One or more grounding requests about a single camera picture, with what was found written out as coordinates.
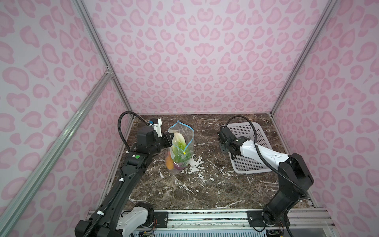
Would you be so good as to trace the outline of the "green white toy cabbage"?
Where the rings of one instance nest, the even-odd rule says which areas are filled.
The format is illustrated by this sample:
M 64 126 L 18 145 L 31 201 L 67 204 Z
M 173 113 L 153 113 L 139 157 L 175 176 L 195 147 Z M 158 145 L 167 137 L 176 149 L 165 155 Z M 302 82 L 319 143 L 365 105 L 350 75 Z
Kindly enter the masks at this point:
M 171 156 L 173 161 L 179 165 L 186 164 L 192 157 L 192 152 L 187 147 L 184 136 L 179 132 L 174 133 Z

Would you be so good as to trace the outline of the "yellow toy potato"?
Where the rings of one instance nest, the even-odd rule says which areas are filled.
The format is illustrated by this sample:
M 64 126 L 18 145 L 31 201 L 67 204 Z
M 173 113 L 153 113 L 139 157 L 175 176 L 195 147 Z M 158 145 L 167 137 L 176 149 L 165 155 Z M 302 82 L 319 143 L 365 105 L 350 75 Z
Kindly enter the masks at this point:
M 165 158 L 165 165 L 166 165 L 168 170 L 173 170 L 175 168 L 174 162 L 170 156 L 167 156 Z

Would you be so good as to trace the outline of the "clear zip top bag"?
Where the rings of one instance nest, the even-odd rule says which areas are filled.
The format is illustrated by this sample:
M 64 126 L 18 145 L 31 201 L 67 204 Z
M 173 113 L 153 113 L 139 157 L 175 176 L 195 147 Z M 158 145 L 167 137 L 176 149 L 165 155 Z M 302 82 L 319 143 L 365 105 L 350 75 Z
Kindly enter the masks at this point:
M 179 120 L 169 130 L 174 134 L 172 146 L 165 158 L 169 171 L 180 172 L 184 170 L 194 155 L 194 130 Z

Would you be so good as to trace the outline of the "purple toy onion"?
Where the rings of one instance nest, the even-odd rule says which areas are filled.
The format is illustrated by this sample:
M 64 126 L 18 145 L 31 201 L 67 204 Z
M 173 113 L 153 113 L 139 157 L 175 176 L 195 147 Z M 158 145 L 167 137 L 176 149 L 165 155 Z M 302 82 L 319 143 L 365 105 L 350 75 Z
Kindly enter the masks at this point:
M 184 167 L 182 167 L 181 165 L 179 165 L 177 163 L 174 163 L 174 169 L 178 170 L 178 171 L 182 171 L 184 169 Z

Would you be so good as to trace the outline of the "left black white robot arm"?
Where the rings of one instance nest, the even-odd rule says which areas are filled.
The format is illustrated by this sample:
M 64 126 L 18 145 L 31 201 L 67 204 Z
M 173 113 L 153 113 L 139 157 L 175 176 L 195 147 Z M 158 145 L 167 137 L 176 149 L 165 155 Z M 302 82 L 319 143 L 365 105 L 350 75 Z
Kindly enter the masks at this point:
M 134 187 L 145 174 L 153 157 L 173 145 L 174 133 L 159 136 L 152 126 L 142 127 L 137 133 L 137 143 L 126 156 L 121 176 L 104 201 L 89 220 L 81 220 L 75 227 L 76 237 L 128 237 L 125 228 L 117 229 L 122 210 Z

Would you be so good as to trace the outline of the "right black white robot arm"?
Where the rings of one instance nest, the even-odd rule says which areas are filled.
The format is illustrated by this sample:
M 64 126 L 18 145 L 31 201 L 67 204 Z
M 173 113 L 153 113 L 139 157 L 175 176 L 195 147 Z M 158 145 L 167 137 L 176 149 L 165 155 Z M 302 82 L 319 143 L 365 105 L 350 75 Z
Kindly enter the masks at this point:
M 277 174 L 278 191 L 262 211 L 261 220 L 265 225 L 274 226 L 284 221 L 291 208 L 309 198 L 308 190 L 314 184 L 314 179 L 302 156 L 275 152 L 247 137 L 236 137 L 226 126 L 220 127 L 218 137 L 221 147 L 232 157 L 256 160 Z

